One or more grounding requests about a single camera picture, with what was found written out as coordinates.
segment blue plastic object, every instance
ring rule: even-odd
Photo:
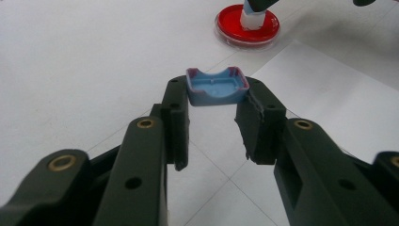
[[[231,105],[241,102],[249,83],[241,70],[229,67],[221,73],[203,73],[197,68],[186,71],[191,105]]]

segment tile floor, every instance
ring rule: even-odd
[[[214,19],[242,1],[0,1],[0,204],[45,155],[90,157],[162,101],[186,68],[238,66],[290,111],[371,162],[399,151],[399,6],[376,0],[279,1],[279,42],[219,42]],[[169,166],[170,225],[289,225],[273,167],[245,159],[233,105],[190,107],[189,166]]]

